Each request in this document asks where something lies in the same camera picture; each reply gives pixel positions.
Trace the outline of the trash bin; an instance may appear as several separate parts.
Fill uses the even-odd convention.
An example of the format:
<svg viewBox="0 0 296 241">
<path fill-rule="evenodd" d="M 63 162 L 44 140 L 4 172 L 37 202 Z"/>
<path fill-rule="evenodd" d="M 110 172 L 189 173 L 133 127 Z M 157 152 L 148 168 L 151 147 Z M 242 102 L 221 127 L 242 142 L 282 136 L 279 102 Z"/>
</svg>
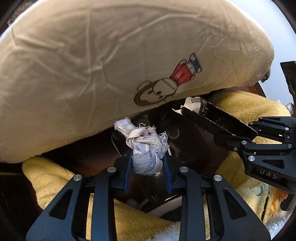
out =
<svg viewBox="0 0 296 241">
<path fill-rule="evenodd" d="M 163 170 L 165 172 L 165 168 L 168 167 L 169 161 L 169 154 L 165 154 L 164 158 L 163 158 Z M 168 192 L 172 192 L 172 184 L 170 183 L 170 181 L 172 181 L 172 177 L 170 176 L 171 174 L 173 174 L 173 171 L 170 171 L 170 174 L 166 173 L 166 187 L 168 189 Z M 169 198 L 168 200 L 166 200 L 165 202 L 168 202 L 168 204 L 162 204 L 159 207 L 155 208 L 154 210 L 150 211 L 149 214 L 153 215 L 153 216 L 162 216 L 166 213 L 168 213 L 171 210 L 175 210 L 177 207 L 181 206 L 181 201 L 182 201 L 182 197 L 173 197 L 173 198 Z M 207 201 L 207 206 L 208 208 L 211 208 L 211 211 L 215 210 L 214 208 L 216 208 L 217 210 L 220 210 L 220 206 L 219 206 L 219 199 L 218 196 L 214 195 L 214 197 L 212 197 L 212 199 L 210 198 L 210 194 L 207 194 L 206 196 L 206 201 Z"/>
</svg>

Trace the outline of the yellow fleece blanket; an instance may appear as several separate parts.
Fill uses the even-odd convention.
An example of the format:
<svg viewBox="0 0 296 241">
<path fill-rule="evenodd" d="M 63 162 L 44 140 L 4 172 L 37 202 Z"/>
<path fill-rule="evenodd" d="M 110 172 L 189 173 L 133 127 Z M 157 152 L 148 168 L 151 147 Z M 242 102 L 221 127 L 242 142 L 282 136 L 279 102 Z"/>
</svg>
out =
<svg viewBox="0 0 296 241">
<path fill-rule="evenodd" d="M 226 91 L 215 94 L 213 103 L 244 123 L 260 116 L 290 116 L 288 109 L 270 99 L 244 91 Z M 45 209 L 58 192 L 74 176 L 71 171 L 42 158 L 33 157 L 23 162 L 24 175 L 36 191 L 37 203 Z M 220 164 L 217 174 L 222 175 L 240 194 L 255 214 L 266 224 L 287 194 L 243 173 L 238 154 L 230 152 Z M 177 240 L 180 223 L 145 214 L 118 200 L 114 200 L 118 240 Z"/>
</svg>

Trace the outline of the beige cartoon bed sheet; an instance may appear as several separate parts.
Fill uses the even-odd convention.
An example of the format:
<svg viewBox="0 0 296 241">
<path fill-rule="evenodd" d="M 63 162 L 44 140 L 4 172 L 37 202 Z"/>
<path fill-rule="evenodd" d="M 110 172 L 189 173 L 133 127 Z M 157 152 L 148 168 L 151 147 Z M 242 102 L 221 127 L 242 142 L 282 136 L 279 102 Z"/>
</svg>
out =
<svg viewBox="0 0 296 241">
<path fill-rule="evenodd" d="M 228 1 L 38 1 L 1 35 L 1 161 L 266 77 L 262 27 Z"/>
</svg>

